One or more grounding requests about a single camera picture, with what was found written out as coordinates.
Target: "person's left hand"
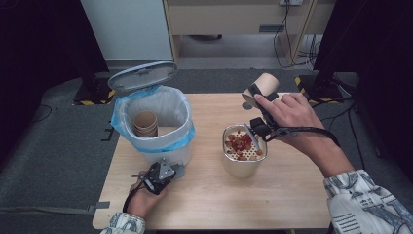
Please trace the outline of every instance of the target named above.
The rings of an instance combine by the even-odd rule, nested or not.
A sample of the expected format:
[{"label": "person's left hand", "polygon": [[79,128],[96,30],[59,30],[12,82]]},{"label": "person's left hand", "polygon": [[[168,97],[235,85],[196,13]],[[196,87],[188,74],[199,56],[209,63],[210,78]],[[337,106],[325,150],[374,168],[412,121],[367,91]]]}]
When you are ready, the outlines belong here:
[{"label": "person's left hand", "polygon": [[[131,186],[130,193],[139,185],[140,181]],[[146,187],[139,189],[131,198],[128,205],[128,214],[135,215],[145,219],[152,212],[154,207],[167,195],[168,187],[166,187],[159,195],[149,192]]]}]

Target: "table top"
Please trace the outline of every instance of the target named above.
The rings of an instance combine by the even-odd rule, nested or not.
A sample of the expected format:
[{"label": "table top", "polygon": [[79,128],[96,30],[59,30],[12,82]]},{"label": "table top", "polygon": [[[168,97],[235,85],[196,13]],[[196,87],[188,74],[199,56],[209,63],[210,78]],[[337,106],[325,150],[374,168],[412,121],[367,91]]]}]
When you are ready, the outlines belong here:
[{"label": "table top", "polygon": [[[229,175],[223,166],[222,134],[226,127],[249,123],[259,110],[242,108],[241,94],[188,94],[196,136],[184,177],[146,219],[146,228],[290,229],[326,228],[330,217],[322,174],[298,150],[278,140],[268,143],[268,156],[247,179]],[[149,168],[143,155],[122,136],[102,189],[93,226],[103,229],[120,212],[137,174]]]}]

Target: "gray carpet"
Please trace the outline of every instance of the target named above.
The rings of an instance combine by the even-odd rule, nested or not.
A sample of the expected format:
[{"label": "gray carpet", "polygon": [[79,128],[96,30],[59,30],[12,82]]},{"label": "gray carpet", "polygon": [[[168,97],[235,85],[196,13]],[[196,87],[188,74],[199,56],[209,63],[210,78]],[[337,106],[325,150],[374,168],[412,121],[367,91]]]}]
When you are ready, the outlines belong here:
[{"label": "gray carpet", "polygon": [[[239,93],[260,74],[279,78],[279,92],[297,92],[294,78],[308,70],[180,70],[165,85],[184,93]],[[355,81],[354,75],[342,79]],[[0,207],[62,207],[85,210],[95,205],[112,159],[119,134],[109,141],[109,120],[113,102],[107,105],[72,105],[80,79],[49,89],[22,136],[13,156],[0,174]],[[114,100],[125,94],[116,94]],[[351,101],[324,104],[315,108],[320,119],[346,110]],[[413,211],[413,185],[397,164],[378,158],[375,147],[360,120],[352,111],[365,168],[375,182],[393,192],[409,211]],[[331,123],[325,120],[326,128]],[[331,131],[356,168],[362,163],[346,115],[335,119]],[[91,214],[0,214],[1,233],[98,233]],[[325,233],[326,229],[297,230],[296,233]]]}]

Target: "yellow and black hazard tape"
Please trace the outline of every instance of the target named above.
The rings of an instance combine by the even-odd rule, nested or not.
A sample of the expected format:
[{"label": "yellow and black hazard tape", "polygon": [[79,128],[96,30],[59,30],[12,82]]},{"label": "yellow and black hazard tape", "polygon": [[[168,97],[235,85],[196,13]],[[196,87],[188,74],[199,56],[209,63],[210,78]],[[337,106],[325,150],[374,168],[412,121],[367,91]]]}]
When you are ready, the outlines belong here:
[{"label": "yellow and black hazard tape", "polygon": [[102,99],[102,100],[79,100],[79,101],[73,101],[74,105],[95,105],[95,104],[109,104],[110,101],[112,101],[112,98],[115,96],[115,91],[111,90],[109,94],[107,95],[107,99]]},{"label": "yellow and black hazard tape", "polygon": [[306,90],[304,89],[303,83],[301,82],[300,77],[295,77],[295,84],[298,87],[298,90],[300,91],[301,94],[303,94],[308,100],[309,103],[339,103],[339,101],[334,100],[332,98],[311,98],[309,99],[308,94],[306,93]]}]

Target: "human hand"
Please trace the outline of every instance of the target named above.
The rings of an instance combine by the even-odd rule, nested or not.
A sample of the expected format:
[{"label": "human hand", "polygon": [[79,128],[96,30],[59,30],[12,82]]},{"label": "human hand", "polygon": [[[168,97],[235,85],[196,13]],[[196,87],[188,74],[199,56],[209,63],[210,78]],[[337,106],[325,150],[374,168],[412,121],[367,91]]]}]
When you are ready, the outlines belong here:
[{"label": "human hand", "polygon": [[[139,181],[131,186],[130,193],[139,185]],[[146,187],[137,191],[131,198],[127,212],[128,214],[139,216],[145,219],[152,212],[154,207],[167,195],[168,187],[166,187],[159,195],[149,192]]]},{"label": "human hand", "polygon": [[[262,105],[280,127],[315,127],[324,129],[321,120],[300,93],[286,94],[273,102],[263,96],[255,95],[255,100]],[[344,152],[328,136],[317,133],[297,133],[277,139],[300,150],[319,167],[325,177],[335,176],[354,168]]]}]

